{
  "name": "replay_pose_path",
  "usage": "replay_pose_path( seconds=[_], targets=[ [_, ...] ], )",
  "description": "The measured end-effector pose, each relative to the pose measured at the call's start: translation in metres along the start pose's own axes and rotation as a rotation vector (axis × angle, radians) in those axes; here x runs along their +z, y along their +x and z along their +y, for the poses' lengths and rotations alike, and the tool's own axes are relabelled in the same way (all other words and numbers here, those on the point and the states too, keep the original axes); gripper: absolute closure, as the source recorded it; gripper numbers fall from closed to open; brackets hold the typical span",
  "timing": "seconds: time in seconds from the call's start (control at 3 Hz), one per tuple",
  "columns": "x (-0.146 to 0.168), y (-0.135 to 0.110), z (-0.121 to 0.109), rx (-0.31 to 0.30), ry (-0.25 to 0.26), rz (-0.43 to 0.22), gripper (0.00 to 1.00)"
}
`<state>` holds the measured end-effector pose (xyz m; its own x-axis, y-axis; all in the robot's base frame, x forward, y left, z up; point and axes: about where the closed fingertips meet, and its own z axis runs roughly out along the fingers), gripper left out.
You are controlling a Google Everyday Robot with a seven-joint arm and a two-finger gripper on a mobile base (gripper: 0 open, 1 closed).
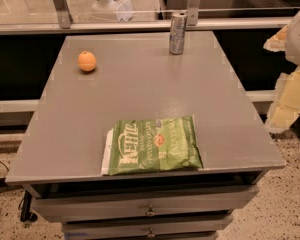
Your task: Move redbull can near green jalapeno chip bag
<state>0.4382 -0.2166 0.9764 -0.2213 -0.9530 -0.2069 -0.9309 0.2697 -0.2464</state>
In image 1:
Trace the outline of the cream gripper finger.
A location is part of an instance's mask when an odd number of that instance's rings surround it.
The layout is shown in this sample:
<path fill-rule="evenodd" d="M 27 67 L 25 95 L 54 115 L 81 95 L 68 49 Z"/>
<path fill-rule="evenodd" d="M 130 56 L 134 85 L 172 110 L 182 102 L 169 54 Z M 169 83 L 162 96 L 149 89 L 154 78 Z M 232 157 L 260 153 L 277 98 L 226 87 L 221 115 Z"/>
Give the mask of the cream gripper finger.
<path fill-rule="evenodd" d="M 287 30 L 288 26 L 281 28 L 276 34 L 266 40 L 263 48 L 271 52 L 284 51 L 286 47 Z"/>
<path fill-rule="evenodd" d="M 291 74 L 281 73 L 274 90 L 274 101 L 269 107 L 266 129 L 282 133 L 300 116 L 300 66 Z"/>

